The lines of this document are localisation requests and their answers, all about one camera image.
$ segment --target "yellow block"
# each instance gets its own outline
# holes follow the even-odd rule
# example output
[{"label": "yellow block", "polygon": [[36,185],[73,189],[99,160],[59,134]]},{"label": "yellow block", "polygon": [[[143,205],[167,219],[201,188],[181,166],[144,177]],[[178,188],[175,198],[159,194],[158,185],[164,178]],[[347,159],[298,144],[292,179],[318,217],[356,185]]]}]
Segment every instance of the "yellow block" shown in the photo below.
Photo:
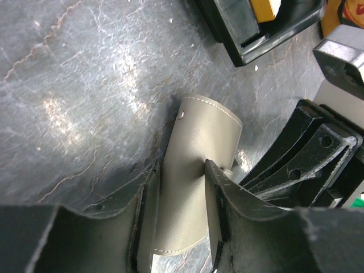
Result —
[{"label": "yellow block", "polygon": [[272,21],[276,18],[281,0],[250,0],[258,23]]}]

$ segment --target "metal rivet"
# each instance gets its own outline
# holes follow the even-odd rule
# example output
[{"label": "metal rivet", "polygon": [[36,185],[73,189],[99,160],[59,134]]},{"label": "metal rivet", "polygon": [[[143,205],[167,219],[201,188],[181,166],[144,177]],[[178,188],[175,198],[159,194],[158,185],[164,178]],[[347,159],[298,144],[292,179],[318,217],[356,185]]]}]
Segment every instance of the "metal rivet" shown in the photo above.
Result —
[{"label": "metal rivet", "polygon": [[180,120],[180,119],[183,118],[183,116],[184,116],[184,111],[181,111],[181,112],[178,113],[177,119]]}]

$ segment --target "leather case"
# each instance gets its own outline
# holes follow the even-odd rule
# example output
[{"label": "leather case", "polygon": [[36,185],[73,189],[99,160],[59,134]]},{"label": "leather case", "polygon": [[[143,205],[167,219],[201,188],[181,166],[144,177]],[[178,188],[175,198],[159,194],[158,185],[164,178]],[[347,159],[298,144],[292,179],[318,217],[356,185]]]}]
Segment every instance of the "leather case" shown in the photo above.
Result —
[{"label": "leather case", "polygon": [[237,116],[216,101],[183,98],[163,163],[155,254],[181,254],[204,239],[205,161],[231,168],[241,130]]}]

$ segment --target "screw hole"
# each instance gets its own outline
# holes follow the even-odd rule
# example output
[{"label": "screw hole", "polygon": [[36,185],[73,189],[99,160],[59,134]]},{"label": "screw hole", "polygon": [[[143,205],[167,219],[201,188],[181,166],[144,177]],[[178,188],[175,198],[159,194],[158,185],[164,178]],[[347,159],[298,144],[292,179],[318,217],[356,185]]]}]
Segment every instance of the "screw hole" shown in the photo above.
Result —
[{"label": "screw hole", "polygon": [[301,178],[301,171],[299,169],[293,169],[289,172],[289,179],[298,180]]},{"label": "screw hole", "polygon": [[105,208],[104,205],[101,204],[93,204],[89,207],[87,207],[84,211],[85,212],[98,212],[100,210],[103,210]]},{"label": "screw hole", "polygon": [[325,148],[330,147],[332,144],[332,138],[329,136],[324,136],[323,138],[321,138],[321,145],[324,146]]}]

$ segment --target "beige cylindrical object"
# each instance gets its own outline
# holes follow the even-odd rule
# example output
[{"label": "beige cylindrical object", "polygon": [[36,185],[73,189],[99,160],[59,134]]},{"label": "beige cylindrical object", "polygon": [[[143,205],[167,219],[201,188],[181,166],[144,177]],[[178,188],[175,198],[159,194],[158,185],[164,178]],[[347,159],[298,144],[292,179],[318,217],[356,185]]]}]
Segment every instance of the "beige cylindrical object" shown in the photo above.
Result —
[{"label": "beige cylindrical object", "polygon": [[216,101],[183,98],[163,163],[155,254],[178,255],[204,239],[205,160],[231,168],[241,130],[237,116]]}]

